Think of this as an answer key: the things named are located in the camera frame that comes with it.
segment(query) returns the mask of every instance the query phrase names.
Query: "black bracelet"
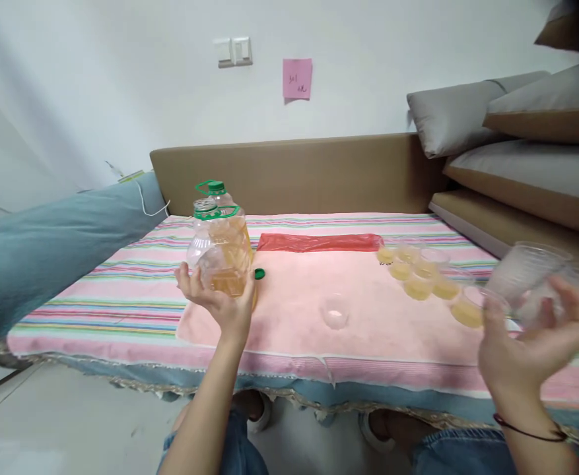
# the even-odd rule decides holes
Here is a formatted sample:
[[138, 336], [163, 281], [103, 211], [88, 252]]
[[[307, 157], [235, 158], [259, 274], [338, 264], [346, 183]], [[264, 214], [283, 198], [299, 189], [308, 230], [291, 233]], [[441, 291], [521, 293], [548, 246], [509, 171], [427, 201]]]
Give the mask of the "black bracelet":
[[516, 431], [519, 432], [523, 435], [528, 435], [529, 437], [533, 437], [534, 439], [538, 439], [538, 440], [544, 440], [545, 442], [564, 442], [568, 439], [568, 435], [565, 434], [564, 432], [562, 432], [562, 429], [560, 428], [560, 426], [558, 425], [558, 423], [553, 422], [555, 424], [555, 427], [558, 429], [557, 431], [552, 431], [552, 434], [557, 435], [557, 438], [555, 439], [549, 439], [547, 437], [540, 437], [539, 435], [534, 435], [534, 434], [530, 434], [528, 432], [524, 432], [514, 426], [512, 426], [511, 424], [509, 424], [508, 422], [505, 421], [505, 419], [503, 419], [502, 417], [500, 417], [498, 415], [498, 412], [496, 414], [494, 414], [494, 420], [496, 422], [498, 422], [498, 424], [501, 427], [506, 427], [508, 429], [511, 429], [512, 431]]

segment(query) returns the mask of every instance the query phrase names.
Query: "wall switch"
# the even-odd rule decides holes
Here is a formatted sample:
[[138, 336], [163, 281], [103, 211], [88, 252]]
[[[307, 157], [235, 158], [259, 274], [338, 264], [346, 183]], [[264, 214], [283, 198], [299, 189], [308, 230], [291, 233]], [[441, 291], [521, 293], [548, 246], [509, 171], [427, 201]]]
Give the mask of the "wall switch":
[[237, 66], [249, 66], [252, 64], [252, 45], [249, 36], [234, 38], [234, 63]]
[[217, 52], [217, 59], [219, 60], [219, 67], [234, 66], [234, 56], [232, 55], [232, 40], [230, 38], [222, 38], [215, 40], [215, 50]]

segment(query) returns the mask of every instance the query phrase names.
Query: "floor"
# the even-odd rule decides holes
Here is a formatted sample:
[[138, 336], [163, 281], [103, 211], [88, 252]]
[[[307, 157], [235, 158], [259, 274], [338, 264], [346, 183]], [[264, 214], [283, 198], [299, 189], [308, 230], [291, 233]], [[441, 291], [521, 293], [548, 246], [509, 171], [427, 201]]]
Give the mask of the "floor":
[[[61, 365], [31, 367], [0, 386], [0, 475], [152, 474], [184, 404]], [[277, 400], [252, 441], [271, 475], [409, 473], [402, 453], [371, 451], [353, 412], [324, 428], [312, 410]]]

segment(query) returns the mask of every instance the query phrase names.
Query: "person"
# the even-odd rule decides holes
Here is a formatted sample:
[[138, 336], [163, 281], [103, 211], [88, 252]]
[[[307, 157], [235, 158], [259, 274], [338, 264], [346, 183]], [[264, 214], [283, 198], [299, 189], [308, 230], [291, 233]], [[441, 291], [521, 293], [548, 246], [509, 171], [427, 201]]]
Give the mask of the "person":
[[[221, 337], [199, 391], [166, 439], [158, 473], [266, 474], [246, 424], [249, 418], [255, 429], [263, 428], [271, 405], [252, 391], [232, 399], [250, 329], [254, 277], [237, 299], [204, 288], [199, 271], [189, 277], [185, 263], [176, 277], [184, 296], [217, 321]], [[366, 441], [380, 452], [398, 445], [415, 474], [579, 474], [579, 458], [540, 398], [542, 384], [579, 351], [579, 289], [560, 276], [550, 277], [549, 283], [562, 303], [562, 318], [556, 320], [552, 299], [544, 299], [537, 324], [518, 338], [507, 333], [500, 304], [485, 302], [478, 364], [502, 431], [438, 431], [405, 414], [377, 410], [358, 417]]]

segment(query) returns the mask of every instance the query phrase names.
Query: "jeans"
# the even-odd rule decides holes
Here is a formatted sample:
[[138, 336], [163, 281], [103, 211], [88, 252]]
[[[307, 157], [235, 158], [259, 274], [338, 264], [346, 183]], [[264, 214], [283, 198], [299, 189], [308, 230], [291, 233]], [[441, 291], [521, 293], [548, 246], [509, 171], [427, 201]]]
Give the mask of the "jeans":
[[[164, 442], [164, 455], [175, 434]], [[221, 460], [221, 475], [267, 475], [259, 451], [248, 440], [247, 417], [230, 412]], [[505, 438], [494, 429], [448, 429], [424, 438], [415, 449], [416, 475], [514, 475], [516, 468]]]
[[[159, 468], [162, 467], [175, 435], [176, 433], [170, 434], [164, 441], [164, 454]], [[232, 409], [228, 417], [219, 473], [221, 475], [268, 475], [263, 457], [248, 439], [248, 417], [236, 409]]]

